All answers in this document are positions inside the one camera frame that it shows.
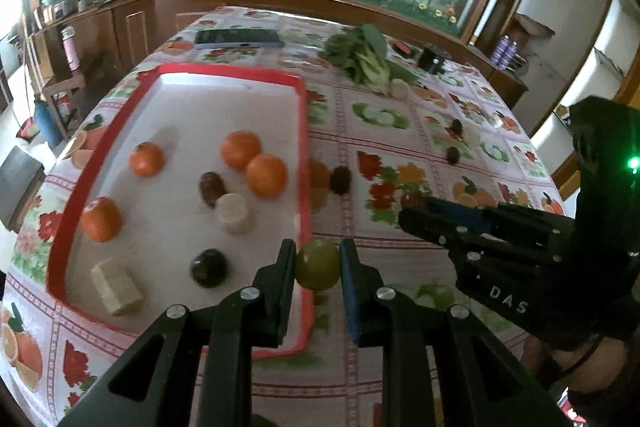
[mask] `tangerine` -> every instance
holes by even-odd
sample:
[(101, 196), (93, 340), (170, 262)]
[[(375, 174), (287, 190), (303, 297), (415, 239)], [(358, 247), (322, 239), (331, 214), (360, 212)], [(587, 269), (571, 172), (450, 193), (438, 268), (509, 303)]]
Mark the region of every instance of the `tangerine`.
[(220, 144), (220, 155), (229, 167), (244, 171), (248, 163), (262, 152), (260, 138), (251, 131), (227, 134)]
[(84, 208), (80, 226), (89, 239), (96, 243), (106, 243), (120, 233), (122, 218), (111, 198), (100, 197)]
[(249, 188), (259, 198), (275, 198), (287, 187), (287, 166), (271, 154), (258, 154), (245, 174)]
[(155, 176), (164, 167), (164, 153), (155, 143), (142, 142), (129, 155), (129, 168), (142, 178)]

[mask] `pink bottle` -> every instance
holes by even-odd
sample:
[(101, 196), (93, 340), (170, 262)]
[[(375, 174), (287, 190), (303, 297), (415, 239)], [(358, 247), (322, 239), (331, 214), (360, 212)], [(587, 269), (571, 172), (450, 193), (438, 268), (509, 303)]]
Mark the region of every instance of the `pink bottle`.
[(69, 63), (71, 71), (76, 71), (80, 67), (80, 59), (74, 43), (75, 34), (76, 32), (71, 26), (62, 29), (62, 47), (65, 49), (66, 61)]

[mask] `floral tablecloth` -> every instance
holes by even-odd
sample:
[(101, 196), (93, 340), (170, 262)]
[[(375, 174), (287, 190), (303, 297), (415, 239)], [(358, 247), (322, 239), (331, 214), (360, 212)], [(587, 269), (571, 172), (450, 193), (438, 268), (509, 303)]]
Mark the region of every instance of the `floral tablecloth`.
[[(194, 49), (194, 34), (208, 28), (274, 28), (286, 47)], [(562, 213), (548, 172), (478, 70), (453, 62), (440, 76), (415, 70), (422, 87), (412, 87), (408, 100), (380, 96), (356, 87), (318, 57), (323, 41), (341, 29), (282, 13), (220, 7), (162, 45), (91, 112), (82, 126), (87, 140), (81, 151), (54, 167), (28, 212), (1, 310), (2, 334), (9, 340), (0, 363), (11, 362), (5, 369), (45, 423), (59, 422), (134, 339), (79, 317), (51, 298), (44, 282), (52, 239), (91, 151), (138, 87), (138, 72), (169, 61), (259, 66), (302, 76), (310, 155), (330, 169), (346, 165), (353, 173), (350, 194), (329, 195), (313, 214), (314, 236), (353, 237), (361, 259), (378, 267), (389, 285), (425, 306), (466, 303), (514, 353), (522, 349), (524, 332), (458, 292), (445, 251), (406, 235), (396, 216), (407, 189), (469, 206), (507, 201)], [(449, 126), (455, 118), (474, 140), (453, 133)], [(461, 153), (455, 166), (445, 158), (452, 145)], [(254, 363), (254, 411), (282, 427), (373, 425), (381, 401), (382, 350), (351, 345), (339, 288), (316, 293), (314, 309), (305, 351)]]

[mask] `smartphone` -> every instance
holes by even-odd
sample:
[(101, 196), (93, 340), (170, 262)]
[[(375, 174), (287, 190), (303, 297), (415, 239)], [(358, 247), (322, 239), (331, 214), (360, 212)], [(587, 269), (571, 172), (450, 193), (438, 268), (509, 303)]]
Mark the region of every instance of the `smartphone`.
[(283, 48), (276, 30), (242, 29), (200, 30), (196, 32), (194, 44), (198, 50), (213, 48)]

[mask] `white round object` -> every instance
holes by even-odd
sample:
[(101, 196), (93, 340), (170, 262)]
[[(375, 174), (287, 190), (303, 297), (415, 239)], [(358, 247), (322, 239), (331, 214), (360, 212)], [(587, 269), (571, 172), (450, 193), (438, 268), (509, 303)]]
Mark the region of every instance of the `white round object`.
[(401, 78), (393, 78), (391, 80), (391, 96), (402, 100), (409, 97), (409, 86)]
[(251, 227), (251, 211), (242, 194), (232, 192), (216, 201), (216, 217), (226, 233), (240, 235)]

